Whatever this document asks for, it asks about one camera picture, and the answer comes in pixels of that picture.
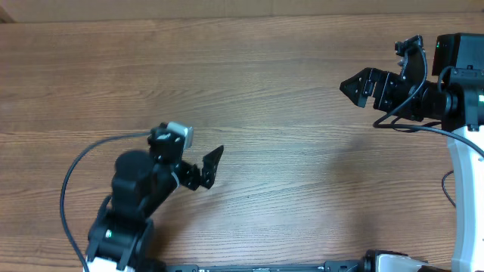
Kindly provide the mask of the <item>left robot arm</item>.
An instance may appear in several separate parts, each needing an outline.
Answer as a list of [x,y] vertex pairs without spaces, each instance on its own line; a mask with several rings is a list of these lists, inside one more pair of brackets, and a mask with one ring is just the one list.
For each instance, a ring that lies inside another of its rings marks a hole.
[[130,150],[115,161],[112,193],[101,204],[88,233],[86,271],[165,271],[163,261],[148,258],[153,238],[152,214],[180,187],[214,185],[224,147],[203,157],[198,167],[183,160],[193,129],[162,123],[147,134],[148,150]]

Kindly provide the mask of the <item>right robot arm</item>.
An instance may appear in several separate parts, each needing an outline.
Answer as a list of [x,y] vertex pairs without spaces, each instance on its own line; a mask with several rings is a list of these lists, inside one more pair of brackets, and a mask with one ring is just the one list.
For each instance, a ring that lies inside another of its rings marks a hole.
[[400,73],[367,67],[341,82],[358,107],[374,98],[384,116],[375,128],[428,131],[447,138],[455,177],[456,240],[452,271],[483,269],[483,36],[455,33],[436,39],[433,65],[424,41],[395,43]]

